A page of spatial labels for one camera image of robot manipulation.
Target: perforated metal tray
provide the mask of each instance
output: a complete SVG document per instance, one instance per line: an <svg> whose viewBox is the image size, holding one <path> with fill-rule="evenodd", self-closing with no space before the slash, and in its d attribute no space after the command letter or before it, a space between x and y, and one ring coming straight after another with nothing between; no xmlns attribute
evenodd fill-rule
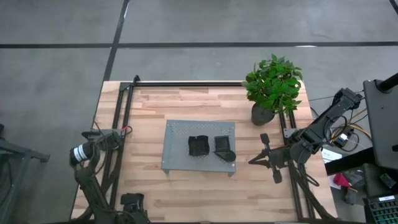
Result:
<svg viewBox="0 0 398 224"><path fill-rule="evenodd" d="M201 157L189 156L188 138L199 135L208 136L210 153ZM166 173L169 170L197 170L234 174L236 163L225 162L214 154L215 136L229 136L230 148L235 152L234 122L167 120L161 169Z"/></svg>

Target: potted plant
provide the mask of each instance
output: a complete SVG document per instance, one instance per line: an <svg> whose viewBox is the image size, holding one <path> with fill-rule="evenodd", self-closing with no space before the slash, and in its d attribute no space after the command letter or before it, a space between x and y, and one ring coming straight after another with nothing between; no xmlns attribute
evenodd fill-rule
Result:
<svg viewBox="0 0 398 224"><path fill-rule="evenodd" d="M248 91L248 100L256 102L251 110L251 121L263 125L274 119L276 113L296 110L301 101L296 101L301 87L297 80L302 80L301 68L284 57L272 54L270 60L263 60L253 72L248 73L242 86Z"/></svg>

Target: concrete floor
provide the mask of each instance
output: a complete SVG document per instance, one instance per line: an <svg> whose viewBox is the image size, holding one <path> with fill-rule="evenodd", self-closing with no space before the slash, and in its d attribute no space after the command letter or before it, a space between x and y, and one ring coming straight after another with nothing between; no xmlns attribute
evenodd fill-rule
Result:
<svg viewBox="0 0 398 224"><path fill-rule="evenodd" d="M112 43L123 1L0 0L0 44ZM135 0L120 42L398 41L388 0ZM51 154L34 161L15 223L68 220L76 183L69 149L90 128L110 49L0 49L0 123L5 137ZM286 56L303 68L311 106L322 112L342 87L397 72L398 47L119 49L111 80L242 80L255 61ZM359 123L369 131L368 121ZM371 145L361 136L364 147ZM338 215L364 221L342 202Z"/></svg>

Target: black pot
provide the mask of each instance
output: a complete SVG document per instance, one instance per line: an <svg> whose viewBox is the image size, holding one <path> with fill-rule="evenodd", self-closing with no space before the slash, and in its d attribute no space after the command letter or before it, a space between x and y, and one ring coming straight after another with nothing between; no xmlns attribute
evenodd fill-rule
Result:
<svg viewBox="0 0 398 224"><path fill-rule="evenodd" d="M263 125L266 124L272 119L274 119L275 114L267 109L264 109L257 104L254 104L253 107L251 108L251 122L255 125Z"/></svg>

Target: wooden table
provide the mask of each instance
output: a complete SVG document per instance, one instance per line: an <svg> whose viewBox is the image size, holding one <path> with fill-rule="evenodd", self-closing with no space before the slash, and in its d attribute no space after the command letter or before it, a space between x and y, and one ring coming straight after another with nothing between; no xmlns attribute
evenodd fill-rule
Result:
<svg viewBox="0 0 398 224"><path fill-rule="evenodd" d="M112 125L118 90L119 82L104 82L95 118L100 128ZM120 196L129 192L145 195L144 207L153 222L296 220L288 169L281 170L283 181L275 184L270 169L248 164L264 148L260 134L269 135L271 147L282 146L283 139L278 116L263 126L252 124L253 102L246 99L243 87L142 87L134 88L133 96L129 116L132 134L127 136L124 148L116 201L118 210L122 209ZM298 99L302 103L294 111L295 119L298 128L304 128L313 120L304 85ZM182 170L165 174L160 163L168 119L234 121L236 173L232 177L226 173ZM308 174L320 183L319 187L311 186L313 193L336 217L320 153L312 156L305 166ZM303 194L301 198L306 213ZM78 217L87 206L79 190L72 218Z"/></svg>

